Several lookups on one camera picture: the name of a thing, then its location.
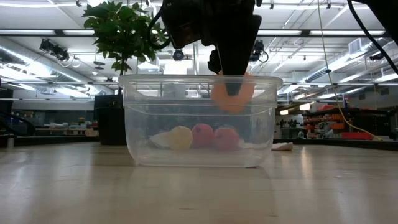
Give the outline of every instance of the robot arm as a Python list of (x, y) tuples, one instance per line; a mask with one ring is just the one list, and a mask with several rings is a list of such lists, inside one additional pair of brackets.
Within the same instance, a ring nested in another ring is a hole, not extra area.
[[(254, 5), (262, 0), (164, 0), (155, 23), (162, 18), (169, 40), (176, 49), (201, 40), (214, 45), (208, 67), (223, 75), (244, 75), (261, 24), (253, 15)], [(229, 96), (239, 93), (240, 83), (226, 83)]]

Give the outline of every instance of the black cable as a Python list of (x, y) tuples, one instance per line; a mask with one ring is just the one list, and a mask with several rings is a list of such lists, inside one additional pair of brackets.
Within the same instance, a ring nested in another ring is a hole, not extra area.
[(351, 11), (351, 13), (353, 14), (356, 22), (358, 23), (358, 25), (361, 27), (361, 29), (363, 30), (363, 32), (366, 34), (366, 37), (368, 37), (371, 42), (377, 47), (377, 49), (379, 49), (379, 51), (383, 54), (383, 56), (386, 58), (386, 60), (388, 61), (388, 63), (390, 64), (391, 68), (393, 69), (393, 71), (398, 74), (398, 68), (396, 67), (396, 65), (394, 64), (394, 62), (392, 62), (390, 56), (388, 56), (387, 52), (380, 46), (380, 44), (372, 37), (372, 35), (369, 33), (369, 31), (367, 30), (367, 28), (365, 27), (365, 25), (362, 23), (361, 19), (359, 18), (359, 16), (357, 15), (354, 6), (353, 6), (353, 2), (352, 0), (347, 0), (348, 2), (348, 7), (349, 10)]
[(25, 120), (23, 118), (20, 118), (18, 116), (15, 116), (15, 115), (12, 115), (12, 114), (7, 114), (7, 113), (2, 112), (2, 111), (0, 111), (0, 114), (3, 114), (3, 115), (8, 116), (10, 118), (18, 119), (19, 121), (22, 121), (23, 123), (25, 123), (26, 126), (27, 126), (26, 133), (20, 133), (20, 132), (18, 132), (16, 130), (10, 128), (5, 122), (3, 122), (0, 119), (0, 128), (3, 127), (6, 131), (9, 131), (10, 133), (12, 133), (12, 134), (14, 134), (16, 136), (27, 137), (27, 136), (32, 136), (35, 133), (36, 128), (31, 122), (29, 122), (29, 121), (27, 121), (27, 120)]
[(269, 60), (269, 55), (267, 54), (267, 52), (265, 52), (265, 51), (263, 51), (263, 52), (264, 52), (264, 54), (267, 56), (267, 60), (262, 61), (262, 60), (260, 60), (260, 58), (259, 58), (259, 62), (261, 62), (261, 63), (266, 63), (266, 62), (268, 62), (268, 60)]
[(147, 30), (147, 38), (148, 38), (149, 45), (150, 45), (151, 47), (153, 47), (154, 49), (158, 49), (158, 50), (167, 47), (167, 46), (170, 44), (170, 42), (172, 41), (171, 38), (170, 38), (170, 36), (169, 36), (169, 38), (168, 38), (163, 44), (156, 45), (156, 44), (153, 43), (153, 42), (151, 41), (151, 39), (150, 39), (150, 35), (151, 35), (151, 33), (152, 33), (152, 27), (155, 25), (156, 21), (160, 18), (160, 11), (161, 11), (161, 10), (162, 10), (162, 8), (160, 8), (159, 12), (157, 12), (156, 16), (155, 16), (155, 17), (153, 18), (153, 20), (149, 23), (149, 25), (148, 25), (148, 30)]

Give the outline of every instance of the green leaves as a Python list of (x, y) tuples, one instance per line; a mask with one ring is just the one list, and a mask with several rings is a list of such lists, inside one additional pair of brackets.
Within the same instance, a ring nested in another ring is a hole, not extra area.
[(134, 14), (134, 11), (132, 9), (130, 9), (127, 6), (123, 6), (119, 11), (118, 16), (120, 17), (120, 19), (125, 20), (125, 19), (128, 19), (129, 17), (131, 17), (133, 14)]
[(118, 30), (117, 21), (106, 21), (99, 25), (99, 32), (102, 33), (116, 32), (117, 30)]
[(90, 17), (86, 20), (84, 23), (84, 28), (97, 28), (98, 27), (98, 21), (94, 17)]
[(156, 59), (157, 50), (151, 47), (148, 38), (166, 40), (159, 23), (153, 27), (157, 33), (147, 36), (152, 18), (138, 3), (131, 7), (123, 6), (121, 2), (104, 2), (95, 7), (87, 5), (83, 17), (88, 17), (84, 27), (94, 30), (97, 52), (102, 53), (104, 58), (115, 59), (112, 69), (121, 71), (121, 75), (122, 71), (131, 70), (127, 61), (132, 56), (136, 56), (140, 62), (146, 61), (145, 55), (151, 60)]

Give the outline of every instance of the yellow fruit toy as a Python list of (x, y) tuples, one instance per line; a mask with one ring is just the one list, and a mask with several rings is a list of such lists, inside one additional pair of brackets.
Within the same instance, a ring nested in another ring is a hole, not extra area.
[(167, 141), (169, 147), (174, 150), (189, 149), (193, 141), (191, 129), (184, 126), (175, 127), (169, 132)]

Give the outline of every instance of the security camera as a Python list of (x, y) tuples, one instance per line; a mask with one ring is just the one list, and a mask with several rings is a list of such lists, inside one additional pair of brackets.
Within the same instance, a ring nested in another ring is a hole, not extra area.
[(175, 50), (175, 52), (173, 53), (173, 59), (175, 61), (181, 61), (184, 59), (184, 53), (182, 52), (182, 49)]

